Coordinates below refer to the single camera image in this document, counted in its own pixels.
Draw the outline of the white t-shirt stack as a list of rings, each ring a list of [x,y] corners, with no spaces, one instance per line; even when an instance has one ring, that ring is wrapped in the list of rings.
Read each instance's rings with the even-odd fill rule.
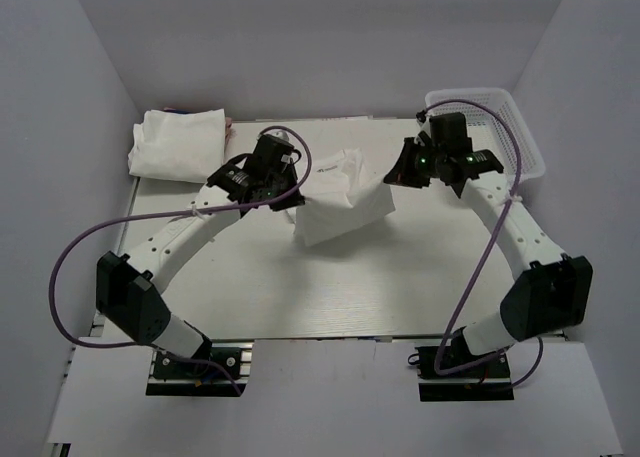
[[[232,119],[222,109],[199,113],[149,110],[133,126],[129,174],[203,183],[224,163],[231,128]]]

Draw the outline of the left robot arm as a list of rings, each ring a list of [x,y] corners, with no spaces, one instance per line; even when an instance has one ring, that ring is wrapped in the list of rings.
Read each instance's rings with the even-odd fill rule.
[[[211,364],[211,340],[174,314],[163,299],[178,272],[208,243],[250,210],[278,212],[304,204],[295,162],[299,136],[283,126],[263,130],[254,150],[210,175],[186,212],[132,250],[106,253],[97,263],[96,308],[135,344],[176,359],[188,375]]]

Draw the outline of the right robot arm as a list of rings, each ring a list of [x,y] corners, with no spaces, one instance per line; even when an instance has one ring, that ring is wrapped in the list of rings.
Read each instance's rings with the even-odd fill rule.
[[[458,328],[449,322],[434,358],[439,376],[477,374],[512,345],[582,323],[593,268],[551,240],[519,199],[517,175],[496,155],[476,150],[460,112],[426,118],[405,139],[384,181],[421,189],[437,179],[473,210],[491,236],[462,297],[468,299],[493,248],[499,248],[513,284],[492,314]]]

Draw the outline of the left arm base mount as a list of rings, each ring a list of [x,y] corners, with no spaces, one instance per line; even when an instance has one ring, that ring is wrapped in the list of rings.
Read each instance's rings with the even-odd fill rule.
[[[210,365],[174,361],[163,352],[152,355],[147,396],[240,397],[249,380],[252,342],[215,342],[209,359],[226,370],[227,378]]]

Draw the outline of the white printed cartoon t-shirt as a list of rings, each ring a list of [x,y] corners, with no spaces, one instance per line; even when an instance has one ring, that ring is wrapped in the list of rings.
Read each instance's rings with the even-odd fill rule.
[[[287,211],[294,238],[311,247],[374,223],[396,210],[390,186],[369,171],[359,149],[312,164],[301,188],[305,203]]]

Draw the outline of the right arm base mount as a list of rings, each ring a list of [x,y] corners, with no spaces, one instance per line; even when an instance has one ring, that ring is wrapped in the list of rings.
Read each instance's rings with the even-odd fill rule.
[[[421,346],[408,356],[417,371],[423,403],[512,401],[511,372],[505,356],[459,373],[441,376],[435,372],[437,346]]]

